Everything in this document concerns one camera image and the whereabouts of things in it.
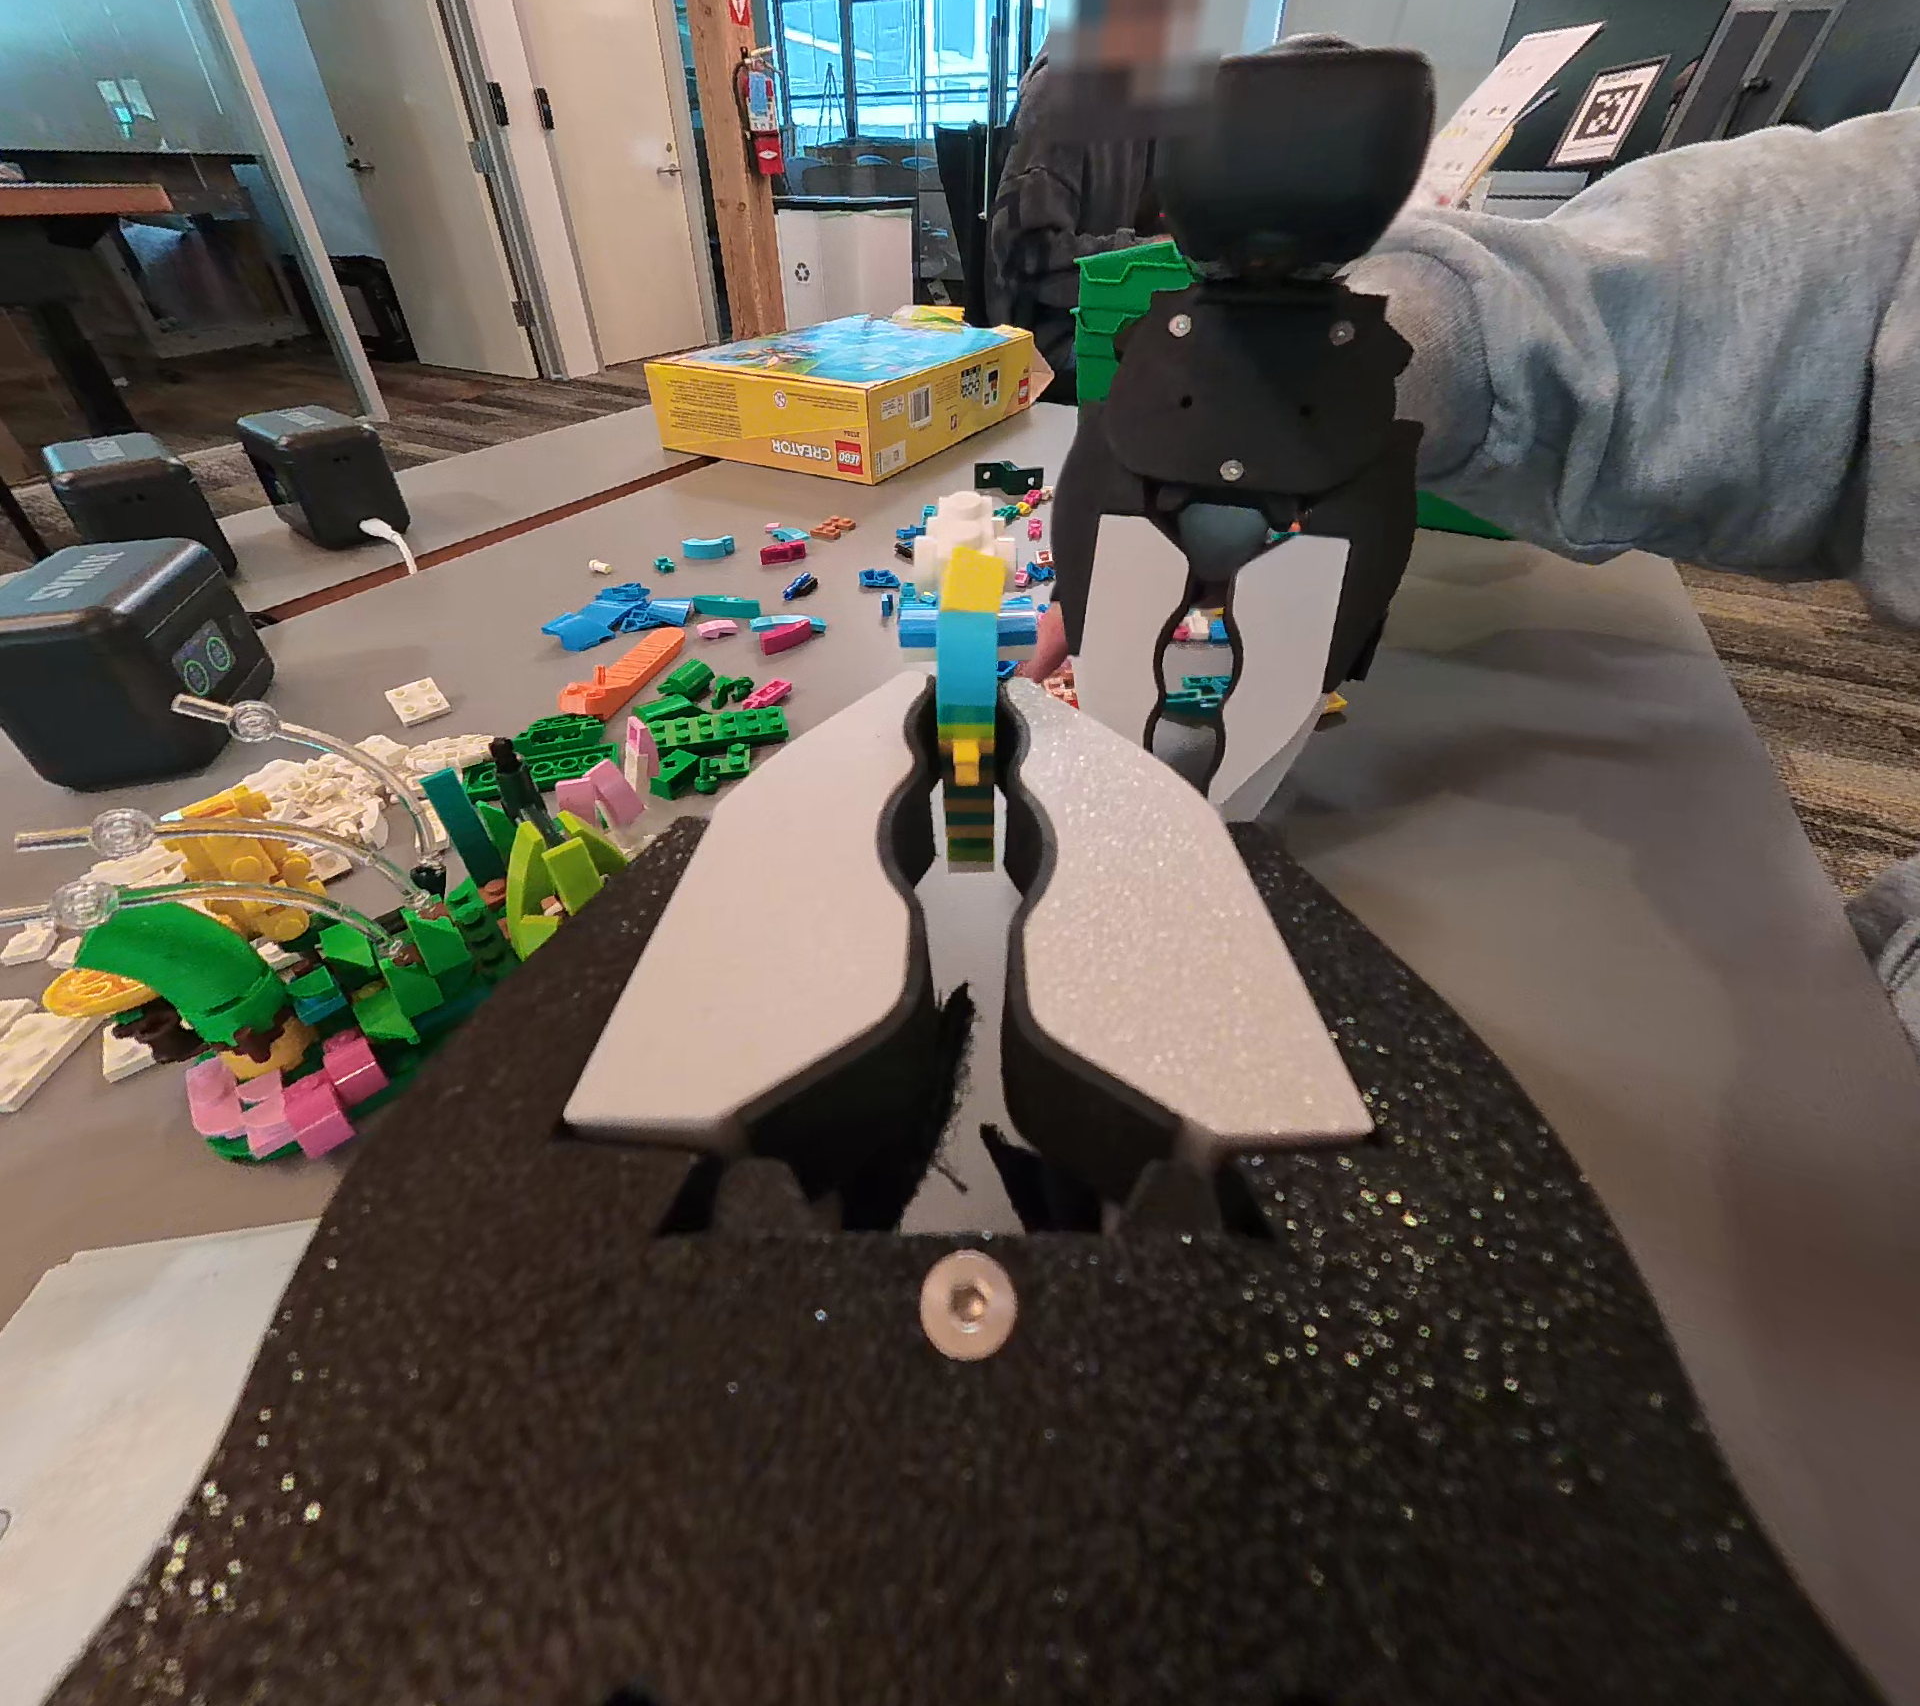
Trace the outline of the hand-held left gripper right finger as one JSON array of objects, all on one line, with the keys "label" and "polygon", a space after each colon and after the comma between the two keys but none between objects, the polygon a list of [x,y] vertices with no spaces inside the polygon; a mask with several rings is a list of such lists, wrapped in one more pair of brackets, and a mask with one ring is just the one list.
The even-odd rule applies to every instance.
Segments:
[{"label": "hand-held left gripper right finger", "polygon": [[1346,1146],[1374,1119],[1237,842],[1178,772],[1003,691],[1008,1116],[1049,1160]]}]

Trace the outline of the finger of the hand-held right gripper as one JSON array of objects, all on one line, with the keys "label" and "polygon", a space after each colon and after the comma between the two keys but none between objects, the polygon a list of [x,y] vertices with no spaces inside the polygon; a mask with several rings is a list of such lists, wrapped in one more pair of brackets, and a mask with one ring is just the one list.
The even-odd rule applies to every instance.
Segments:
[{"label": "finger of the hand-held right gripper", "polygon": [[1349,549],[1344,538],[1297,531],[1237,572],[1227,621],[1237,670],[1208,786],[1231,824],[1271,805],[1326,708]]},{"label": "finger of the hand-held right gripper", "polygon": [[1152,517],[1104,514],[1078,640],[1078,708],[1156,755],[1163,657],[1190,610],[1188,554]]}]

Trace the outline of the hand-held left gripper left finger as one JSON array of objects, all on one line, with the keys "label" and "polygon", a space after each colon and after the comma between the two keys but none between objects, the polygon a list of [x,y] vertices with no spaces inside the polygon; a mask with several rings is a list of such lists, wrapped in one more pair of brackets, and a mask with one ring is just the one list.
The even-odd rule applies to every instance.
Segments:
[{"label": "hand-held left gripper left finger", "polygon": [[565,1106],[589,1138],[735,1155],[908,1013],[927,940],[890,838],[928,798],[922,668],[782,745],[711,814]]}]

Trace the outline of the striped brick fish model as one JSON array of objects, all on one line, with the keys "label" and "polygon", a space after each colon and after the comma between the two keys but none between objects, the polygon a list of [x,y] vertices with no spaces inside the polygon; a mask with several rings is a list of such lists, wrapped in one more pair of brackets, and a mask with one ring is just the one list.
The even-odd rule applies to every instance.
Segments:
[{"label": "striped brick fish model", "polygon": [[933,652],[934,739],[952,869],[986,869],[997,857],[999,618],[943,613],[934,597],[933,645],[916,648]]}]

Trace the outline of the small white brick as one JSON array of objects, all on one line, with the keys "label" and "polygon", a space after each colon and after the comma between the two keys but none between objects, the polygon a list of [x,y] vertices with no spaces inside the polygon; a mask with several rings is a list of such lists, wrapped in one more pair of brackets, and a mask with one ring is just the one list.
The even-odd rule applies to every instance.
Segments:
[{"label": "small white brick", "polygon": [[920,597],[940,595],[949,562],[958,549],[995,555],[1006,581],[1016,572],[1016,541],[1006,534],[1006,520],[997,516],[995,500],[972,490],[943,495],[914,540],[911,563]]}]

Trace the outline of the brick instruction booklet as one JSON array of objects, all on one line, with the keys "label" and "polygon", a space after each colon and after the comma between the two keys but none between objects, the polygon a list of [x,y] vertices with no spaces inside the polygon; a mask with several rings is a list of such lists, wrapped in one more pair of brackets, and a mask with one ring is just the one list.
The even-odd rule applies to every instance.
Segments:
[{"label": "brick instruction booklet", "polygon": [[88,1248],[4,1326],[4,1702],[52,1691],[162,1541],[316,1227]]}]

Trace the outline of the person's right forearm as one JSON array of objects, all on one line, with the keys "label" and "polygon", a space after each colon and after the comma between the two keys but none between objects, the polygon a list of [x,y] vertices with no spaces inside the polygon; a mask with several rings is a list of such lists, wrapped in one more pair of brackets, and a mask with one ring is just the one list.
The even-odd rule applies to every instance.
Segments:
[{"label": "person's right forearm", "polygon": [[1412,350],[1429,492],[1917,627],[1914,108],[1649,156],[1539,222],[1409,210],[1344,277]]}]

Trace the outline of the grey desk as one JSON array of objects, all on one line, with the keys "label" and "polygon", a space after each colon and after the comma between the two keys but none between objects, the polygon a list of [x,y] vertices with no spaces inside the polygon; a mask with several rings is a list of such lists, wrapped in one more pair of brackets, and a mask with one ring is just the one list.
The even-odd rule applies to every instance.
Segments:
[{"label": "grey desk", "polygon": [[[549,709],[540,624],[685,534],[848,514],[812,725],[905,665],[853,572],[980,455],[1059,469],[1036,406],[875,490],[671,465],[648,408],[408,474],[420,575],[233,522],[295,717],[454,732]],[[1839,1634],[1917,1702],[1917,1057],[1668,562],[1418,538],[1382,652],[1279,795],[1289,849],[1544,1109],[1650,1284],[1736,1476]]]}]

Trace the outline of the stacked green plastic bins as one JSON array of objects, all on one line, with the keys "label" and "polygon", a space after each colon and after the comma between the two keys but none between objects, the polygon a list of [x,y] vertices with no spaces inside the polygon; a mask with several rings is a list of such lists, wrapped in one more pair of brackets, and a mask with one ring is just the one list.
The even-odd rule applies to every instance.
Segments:
[{"label": "stacked green plastic bins", "polygon": [[1415,500],[1412,348],[1382,295],[1328,271],[1182,276],[1170,241],[1092,262],[1077,318],[1095,436],[1152,504],[1257,500],[1294,522],[1376,474]]}]

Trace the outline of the pile of green bricks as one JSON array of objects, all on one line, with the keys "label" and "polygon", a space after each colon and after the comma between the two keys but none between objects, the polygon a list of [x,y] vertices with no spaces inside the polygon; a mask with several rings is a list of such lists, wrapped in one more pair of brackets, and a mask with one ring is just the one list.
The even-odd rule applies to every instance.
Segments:
[{"label": "pile of green bricks", "polygon": [[756,681],[680,655],[611,720],[556,709],[528,722],[510,744],[540,794],[584,782],[603,765],[662,798],[712,794],[748,774],[756,753],[790,739],[792,691],[780,676]]}]

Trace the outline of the orange brick separator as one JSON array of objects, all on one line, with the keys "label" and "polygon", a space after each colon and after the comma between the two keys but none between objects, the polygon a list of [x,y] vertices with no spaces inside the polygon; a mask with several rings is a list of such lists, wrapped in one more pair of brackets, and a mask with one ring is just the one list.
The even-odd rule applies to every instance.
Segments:
[{"label": "orange brick separator", "polygon": [[590,676],[563,686],[556,709],[565,715],[612,720],[679,662],[685,644],[683,625],[647,627],[621,657],[598,663]]}]

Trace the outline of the yellow brick set box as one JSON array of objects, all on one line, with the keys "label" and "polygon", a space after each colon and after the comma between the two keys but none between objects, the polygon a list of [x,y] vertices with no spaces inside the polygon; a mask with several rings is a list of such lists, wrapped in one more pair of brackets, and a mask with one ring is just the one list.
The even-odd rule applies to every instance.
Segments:
[{"label": "yellow brick set box", "polygon": [[656,358],[644,380],[666,449],[872,488],[1029,410],[1054,374],[1026,328],[914,303]]}]

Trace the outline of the propped instruction booklet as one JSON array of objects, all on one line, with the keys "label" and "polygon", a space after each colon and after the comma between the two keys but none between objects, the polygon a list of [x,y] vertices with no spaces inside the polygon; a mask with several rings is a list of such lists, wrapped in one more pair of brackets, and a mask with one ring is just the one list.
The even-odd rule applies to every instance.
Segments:
[{"label": "propped instruction booklet", "polygon": [[1464,205],[1524,113],[1603,30],[1594,20],[1523,36],[1433,136],[1406,205]]}]

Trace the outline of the cluster of blue bricks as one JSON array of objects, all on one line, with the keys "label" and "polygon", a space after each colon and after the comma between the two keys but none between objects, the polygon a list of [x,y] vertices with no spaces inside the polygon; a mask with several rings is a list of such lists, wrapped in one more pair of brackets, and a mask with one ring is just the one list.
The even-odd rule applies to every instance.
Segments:
[{"label": "cluster of blue bricks", "polygon": [[597,592],[587,606],[559,613],[540,625],[569,654],[587,652],[612,638],[651,630],[685,630],[693,613],[688,597],[659,597],[640,581],[621,581]]}]

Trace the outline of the white recycling bin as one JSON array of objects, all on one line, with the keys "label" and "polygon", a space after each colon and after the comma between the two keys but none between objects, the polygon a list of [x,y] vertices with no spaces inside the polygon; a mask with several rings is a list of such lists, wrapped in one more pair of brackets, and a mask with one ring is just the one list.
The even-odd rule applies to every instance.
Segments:
[{"label": "white recycling bin", "polygon": [[914,196],[778,196],[775,210],[789,332],[918,299]]}]

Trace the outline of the square marker tag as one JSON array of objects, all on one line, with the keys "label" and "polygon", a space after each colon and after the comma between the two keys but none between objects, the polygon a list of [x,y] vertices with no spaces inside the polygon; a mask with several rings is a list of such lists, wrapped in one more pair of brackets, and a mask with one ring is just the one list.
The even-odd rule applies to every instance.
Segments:
[{"label": "square marker tag", "polygon": [[1549,168],[1590,174],[1619,161],[1666,68],[1668,55],[1663,53],[1597,72],[1572,110]]}]

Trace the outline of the pile of white bricks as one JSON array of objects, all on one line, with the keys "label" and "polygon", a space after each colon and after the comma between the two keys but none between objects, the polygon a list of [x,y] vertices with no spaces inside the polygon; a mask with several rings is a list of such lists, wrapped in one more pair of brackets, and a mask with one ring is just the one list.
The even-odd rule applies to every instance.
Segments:
[{"label": "pile of white bricks", "polygon": [[[417,753],[384,737],[359,749],[417,782],[443,831]],[[333,849],[228,836],[262,821],[335,831],[400,867],[417,857],[414,826],[388,792],[316,749],[169,811],[115,805],[84,829],[25,831],[16,847],[87,849],[94,857],[75,880],[118,892],[238,880],[329,895],[404,932],[403,960],[326,916],[254,901],[135,904],[84,934],[49,919],[4,927],[6,972],[47,970],[40,983],[4,988],[4,1113],[97,1038],[111,1084],[183,1070],[192,1125],[226,1162],[321,1160],[516,967],[505,884],[474,877],[447,838],[444,877],[419,872],[429,900],[414,911],[381,869]]]}]

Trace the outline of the brick flower model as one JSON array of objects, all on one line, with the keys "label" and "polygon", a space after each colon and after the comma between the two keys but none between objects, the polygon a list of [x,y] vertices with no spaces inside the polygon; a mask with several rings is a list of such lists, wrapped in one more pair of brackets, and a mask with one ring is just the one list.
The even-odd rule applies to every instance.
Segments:
[{"label": "brick flower model", "polygon": [[93,861],[4,913],[4,962],[54,967],[40,997],[4,1000],[6,1113],[94,1034],[109,1082],[181,1068],[226,1163],[319,1162],[640,845],[638,764],[589,715],[404,744],[261,702],[179,708],[301,757],[165,814],[111,805],[16,836]]}]

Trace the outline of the red fire extinguisher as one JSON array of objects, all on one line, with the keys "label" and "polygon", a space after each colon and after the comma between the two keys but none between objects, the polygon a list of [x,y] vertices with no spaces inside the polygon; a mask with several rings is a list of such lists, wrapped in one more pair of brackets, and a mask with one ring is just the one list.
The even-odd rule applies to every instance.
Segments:
[{"label": "red fire extinguisher", "polygon": [[761,177],[786,174],[780,74],[773,45],[743,45],[732,68],[741,134]]}]

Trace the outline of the person's grey sweatshirt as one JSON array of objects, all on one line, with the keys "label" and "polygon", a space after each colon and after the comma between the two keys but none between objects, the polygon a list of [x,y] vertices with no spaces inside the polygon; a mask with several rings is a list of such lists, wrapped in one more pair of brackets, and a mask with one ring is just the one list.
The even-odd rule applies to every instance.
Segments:
[{"label": "person's grey sweatshirt", "polygon": [[1914,1051],[1920,1041],[1919,872],[1920,855],[1908,854],[1844,904],[1846,919]]}]

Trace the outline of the white door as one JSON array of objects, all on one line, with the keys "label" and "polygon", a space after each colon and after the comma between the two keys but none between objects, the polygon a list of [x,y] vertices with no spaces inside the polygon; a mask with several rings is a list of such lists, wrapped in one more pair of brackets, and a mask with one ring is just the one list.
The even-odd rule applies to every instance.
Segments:
[{"label": "white door", "polygon": [[605,366],[709,339],[659,0],[514,0]]}]

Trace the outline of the glass office door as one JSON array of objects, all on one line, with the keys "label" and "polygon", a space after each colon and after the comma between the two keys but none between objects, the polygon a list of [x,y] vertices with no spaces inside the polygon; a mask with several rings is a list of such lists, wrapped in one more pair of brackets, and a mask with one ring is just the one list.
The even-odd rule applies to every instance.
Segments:
[{"label": "glass office door", "polygon": [[331,257],[379,257],[417,356],[535,377],[440,0],[228,0]]}]

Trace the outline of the brown wooden table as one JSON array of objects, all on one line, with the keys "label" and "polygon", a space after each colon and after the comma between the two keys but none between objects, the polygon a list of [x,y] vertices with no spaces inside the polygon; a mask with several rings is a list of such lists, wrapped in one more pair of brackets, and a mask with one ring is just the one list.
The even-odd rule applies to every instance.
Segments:
[{"label": "brown wooden table", "polygon": [[88,252],[122,219],[174,210],[159,181],[3,181],[3,305],[29,313],[97,437],[137,434],[139,426],[72,309],[67,255]]}]

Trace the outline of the wooden post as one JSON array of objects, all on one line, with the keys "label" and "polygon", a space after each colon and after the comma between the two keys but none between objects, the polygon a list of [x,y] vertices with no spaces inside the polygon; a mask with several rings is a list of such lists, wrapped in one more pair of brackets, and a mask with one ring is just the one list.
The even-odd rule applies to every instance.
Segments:
[{"label": "wooden post", "polygon": [[758,48],[754,0],[685,8],[732,333],[754,339],[786,326],[775,187],[741,110],[739,69]]}]

